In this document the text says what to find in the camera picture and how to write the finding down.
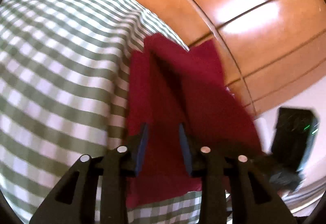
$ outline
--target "orange tiled floor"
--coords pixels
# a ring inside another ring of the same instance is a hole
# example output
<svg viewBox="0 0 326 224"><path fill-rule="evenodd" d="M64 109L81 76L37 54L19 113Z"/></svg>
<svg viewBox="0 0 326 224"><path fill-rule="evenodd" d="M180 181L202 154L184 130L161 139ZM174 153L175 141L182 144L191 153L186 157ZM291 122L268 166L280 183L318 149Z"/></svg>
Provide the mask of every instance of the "orange tiled floor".
<svg viewBox="0 0 326 224"><path fill-rule="evenodd" d="M190 47L214 38L226 85L252 114L283 103L325 75L323 0L137 1Z"/></svg>

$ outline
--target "white surface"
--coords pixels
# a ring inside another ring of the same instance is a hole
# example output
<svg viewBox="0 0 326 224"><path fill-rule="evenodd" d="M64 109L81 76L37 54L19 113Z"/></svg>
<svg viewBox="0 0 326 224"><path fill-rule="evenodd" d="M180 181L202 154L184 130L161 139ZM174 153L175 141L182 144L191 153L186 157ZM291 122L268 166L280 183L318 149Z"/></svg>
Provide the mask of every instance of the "white surface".
<svg viewBox="0 0 326 224"><path fill-rule="evenodd" d="M289 101L261 114L255 121L263 151L269 152L280 106L312 109L319 119L319 131L310 159L304 169L304 185L326 176L326 76Z"/></svg>

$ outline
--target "cloth fold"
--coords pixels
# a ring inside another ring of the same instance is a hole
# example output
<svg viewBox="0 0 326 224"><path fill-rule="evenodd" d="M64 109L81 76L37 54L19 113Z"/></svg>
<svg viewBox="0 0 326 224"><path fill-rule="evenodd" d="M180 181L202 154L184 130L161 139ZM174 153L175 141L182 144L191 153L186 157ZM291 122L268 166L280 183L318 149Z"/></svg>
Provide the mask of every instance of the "cloth fold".
<svg viewBox="0 0 326 224"><path fill-rule="evenodd" d="M127 207L201 190L185 170L178 128L204 146L235 155L261 152L254 124L224 87L223 69L213 41L189 52L161 34L146 37L144 51L130 64L129 136L148 123L149 139L141 173L128 180Z"/></svg>

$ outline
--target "green and white gingham fabric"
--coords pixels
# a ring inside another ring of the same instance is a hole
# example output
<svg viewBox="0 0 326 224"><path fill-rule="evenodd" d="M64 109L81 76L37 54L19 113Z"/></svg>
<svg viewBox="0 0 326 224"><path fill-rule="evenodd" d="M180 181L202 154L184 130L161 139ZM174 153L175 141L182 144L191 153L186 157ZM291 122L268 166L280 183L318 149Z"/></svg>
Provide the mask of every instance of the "green and white gingham fabric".
<svg viewBox="0 0 326 224"><path fill-rule="evenodd" d="M82 154L125 132L129 57L160 32L135 0L3 0L0 5L0 188L28 223ZM99 220L100 184L96 221ZM200 192L129 210L130 223L195 223Z"/></svg>

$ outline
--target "folded cloth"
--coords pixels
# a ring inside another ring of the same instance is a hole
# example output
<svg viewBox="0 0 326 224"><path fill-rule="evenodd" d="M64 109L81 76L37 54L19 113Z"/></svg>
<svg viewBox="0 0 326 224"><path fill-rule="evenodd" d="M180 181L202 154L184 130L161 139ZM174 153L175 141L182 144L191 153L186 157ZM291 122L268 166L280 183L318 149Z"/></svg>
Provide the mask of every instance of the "folded cloth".
<svg viewBox="0 0 326 224"><path fill-rule="evenodd" d="M143 53L131 57L129 108L129 136L147 123L149 138L142 171L128 179L127 207L201 190L200 179L190 178L184 166L180 123L203 146L261 152L250 116L224 88L213 41L187 52L161 34L146 37Z"/></svg>

